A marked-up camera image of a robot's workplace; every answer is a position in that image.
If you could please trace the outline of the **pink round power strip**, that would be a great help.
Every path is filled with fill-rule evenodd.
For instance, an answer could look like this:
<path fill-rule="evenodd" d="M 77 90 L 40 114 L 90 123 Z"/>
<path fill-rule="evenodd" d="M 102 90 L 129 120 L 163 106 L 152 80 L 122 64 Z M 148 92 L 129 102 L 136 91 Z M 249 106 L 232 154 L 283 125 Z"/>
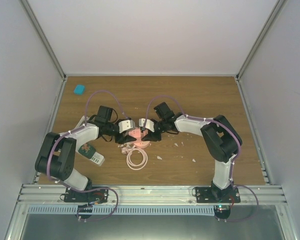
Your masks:
<path fill-rule="evenodd" d="M 133 145 L 138 148 L 138 149 L 145 149 L 150 145 L 150 141 L 143 141 L 142 135 L 134 135 L 133 138 L 135 138 L 136 140 L 133 142 Z"/>

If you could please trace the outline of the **pink cube socket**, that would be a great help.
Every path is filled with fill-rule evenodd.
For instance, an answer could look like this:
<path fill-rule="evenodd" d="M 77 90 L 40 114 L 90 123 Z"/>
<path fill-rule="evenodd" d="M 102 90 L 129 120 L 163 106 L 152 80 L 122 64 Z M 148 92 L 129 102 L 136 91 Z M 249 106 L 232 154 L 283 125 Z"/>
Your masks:
<path fill-rule="evenodd" d="M 135 139 L 140 139 L 142 137 L 142 131 L 140 128 L 135 128 L 134 130 L 131 130 L 128 135 L 135 138 Z"/>

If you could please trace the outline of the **blue square plug adapter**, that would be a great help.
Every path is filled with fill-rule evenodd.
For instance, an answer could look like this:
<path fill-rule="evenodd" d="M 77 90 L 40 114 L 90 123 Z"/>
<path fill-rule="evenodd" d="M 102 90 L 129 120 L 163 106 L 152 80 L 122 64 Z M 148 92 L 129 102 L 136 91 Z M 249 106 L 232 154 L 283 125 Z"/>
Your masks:
<path fill-rule="evenodd" d="M 83 95 L 84 92 L 85 92 L 85 89 L 86 89 L 86 87 L 84 85 L 78 84 L 78 85 L 75 86 L 75 88 L 73 90 L 73 93 L 75 95 Z"/>

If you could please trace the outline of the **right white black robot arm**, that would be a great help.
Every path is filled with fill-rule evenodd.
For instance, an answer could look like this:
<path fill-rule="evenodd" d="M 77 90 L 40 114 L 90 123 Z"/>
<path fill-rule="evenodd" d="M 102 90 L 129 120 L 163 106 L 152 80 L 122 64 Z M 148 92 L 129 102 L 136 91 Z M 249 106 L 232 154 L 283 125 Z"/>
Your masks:
<path fill-rule="evenodd" d="M 224 202 L 234 191 L 233 170 L 237 157 L 241 154 L 243 141 L 224 115 L 214 118 L 190 116 L 186 113 L 174 113 L 166 102 L 162 102 L 154 111 L 159 121 L 141 118 L 138 125 L 148 133 L 143 141 L 159 142 L 167 132 L 188 133 L 203 137 L 208 152 L 214 159 L 214 176 L 210 185 L 213 200 Z"/>

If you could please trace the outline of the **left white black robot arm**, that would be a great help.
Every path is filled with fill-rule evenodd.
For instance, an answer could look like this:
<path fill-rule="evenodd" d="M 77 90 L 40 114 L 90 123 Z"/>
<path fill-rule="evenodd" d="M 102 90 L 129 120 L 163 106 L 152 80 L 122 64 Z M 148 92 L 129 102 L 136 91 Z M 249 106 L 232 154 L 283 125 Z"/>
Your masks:
<path fill-rule="evenodd" d="M 97 114 L 84 116 L 75 129 L 47 133 L 34 165 L 35 170 L 76 190 L 75 195 L 80 201 L 91 200 L 93 189 L 89 187 L 89 179 L 74 167 L 76 153 L 89 142 L 104 136 L 114 138 L 118 144 L 136 140 L 128 135 L 136 128 L 135 122 L 130 117 L 111 121 L 113 111 L 113 108 L 100 106 Z"/>

